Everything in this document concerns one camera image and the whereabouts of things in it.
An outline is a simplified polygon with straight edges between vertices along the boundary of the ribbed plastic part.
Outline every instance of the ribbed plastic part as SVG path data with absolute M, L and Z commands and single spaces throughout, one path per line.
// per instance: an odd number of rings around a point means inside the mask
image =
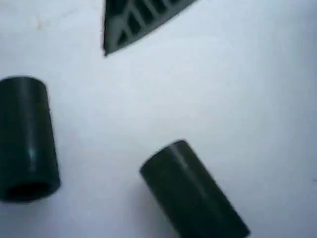
M 107 0 L 104 50 L 108 55 L 141 39 L 195 0 Z

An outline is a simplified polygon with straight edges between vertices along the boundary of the rubber tube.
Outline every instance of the rubber tube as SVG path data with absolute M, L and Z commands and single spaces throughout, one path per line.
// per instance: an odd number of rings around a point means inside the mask
M 0 81 L 0 200 L 32 202 L 59 187 L 45 85 L 29 76 Z

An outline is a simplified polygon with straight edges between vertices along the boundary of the dark green object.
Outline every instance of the dark green object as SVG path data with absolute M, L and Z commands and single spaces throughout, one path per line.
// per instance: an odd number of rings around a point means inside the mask
M 154 31 L 195 0 L 107 0 L 104 50 L 111 54 Z
M 141 174 L 182 238 L 245 238 L 249 229 L 184 140 L 151 157 Z
M 26 76 L 0 81 L 0 200 L 31 202 L 59 187 L 45 85 Z

